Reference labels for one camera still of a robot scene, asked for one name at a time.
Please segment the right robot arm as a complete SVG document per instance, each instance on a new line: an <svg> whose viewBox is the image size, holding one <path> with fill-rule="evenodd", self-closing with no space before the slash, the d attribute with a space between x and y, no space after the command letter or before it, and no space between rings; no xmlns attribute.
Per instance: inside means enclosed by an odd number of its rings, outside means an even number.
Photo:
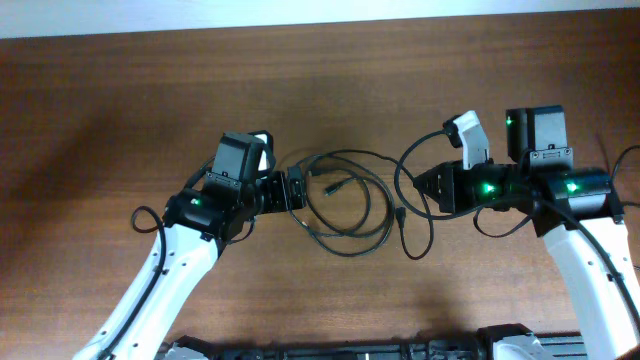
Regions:
<svg viewBox="0 0 640 360"><path fill-rule="evenodd" d="M508 109L505 125L512 161L498 164L475 112L446 121L442 132L462 157L417 176L414 188L443 218L523 213L567 287L587 356L638 354L639 283L612 174L575 168L559 105Z"/></svg>

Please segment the black cable short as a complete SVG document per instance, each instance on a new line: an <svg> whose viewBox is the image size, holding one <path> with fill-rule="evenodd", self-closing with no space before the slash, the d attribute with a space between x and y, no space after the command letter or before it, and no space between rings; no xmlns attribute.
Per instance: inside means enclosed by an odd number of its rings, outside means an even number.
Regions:
<svg viewBox="0 0 640 360"><path fill-rule="evenodd" d="M344 186L348 185L349 183L356 182L360 186L364 194L364 205L365 205L364 213L361 219L356 224L352 225L351 227L339 228L334 223L327 220L324 217L324 215L315 206L312 200L312 197L310 195L306 195L306 202L311 212L317 217L317 219L325 227L327 227L330 230L330 233L312 231L311 234L313 236L321 236L321 237L351 237L351 238L371 237L380 230L380 227L377 226L375 228L365 231L363 229L363 226L368 221L368 218L371 214L371 207L372 207L371 192L369 191L367 183L370 182L373 185L376 185L376 182L369 177L361 176L355 173L354 171L351 171L348 169L343 169L342 171L348 173L349 176L345 179L339 180L329 185L328 187L326 187L323 190L324 195L326 197L332 196L336 192L341 190Z"/></svg>

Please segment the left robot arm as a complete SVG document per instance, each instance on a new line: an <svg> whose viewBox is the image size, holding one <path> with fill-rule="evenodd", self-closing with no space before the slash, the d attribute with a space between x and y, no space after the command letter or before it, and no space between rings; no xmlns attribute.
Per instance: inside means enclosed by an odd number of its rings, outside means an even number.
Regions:
<svg viewBox="0 0 640 360"><path fill-rule="evenodd" d="M154 244L142 268L78 359L152 359L181 308L229 245L258 216L300 209L301 174L276 170L273 137L226 132L215 155L151 216Z"/></svg>

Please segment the black cable long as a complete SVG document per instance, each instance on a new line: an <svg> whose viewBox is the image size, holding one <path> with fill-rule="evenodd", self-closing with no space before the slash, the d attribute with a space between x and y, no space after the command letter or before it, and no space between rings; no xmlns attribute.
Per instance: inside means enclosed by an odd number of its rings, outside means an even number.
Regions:
<svg viewBox="0 0 640 360"><path fill-rule="evenodd" d="M373 254L388 242L394 230L398 231L401 250L408 259L419 261L427 257L435 242L435 221L429 216L425 218L428 229L426 236L427 243L424 250L413 254L408 246L408 234L406 230L407 217L410 209L409 204L400 198L400 178L393 176L393 183L388 184L387 181L374 170L357 162L354 158L356 155L372 157L379 161L390 163L408 179L412 180L414 178L400 160L369 150L339 149L312 154L298 160L295 165L302 169L305 178L306 195L310 195L315 206L324 217L339 228L351 227L361 219L365 205L364 194L360 186L356 182L351 182L338 191L340 192L344 190L345 187L354 185L359 189L362 196L362 200L358 203L361 208L357 210L354 215L349 215L345 220L339 220L337 217L331 216L329 214L331 211L330 207L328 205L319 205L314 200L314 197L319 194L324 195L323 190L326 187L347 178L349 174L343 172L343 169L348 169L361 176L373 179L376 185L370 182L367 183L369 191L371 192L372 207L371 214L363 226L363 229L367 231L379 226L380 230L368 238L313 236L311 234L312 231L330 233L330 230L311 212L307 202L304 210L291 210L289 212L292 220L324 251L341 258L357 258Z"/></svg>

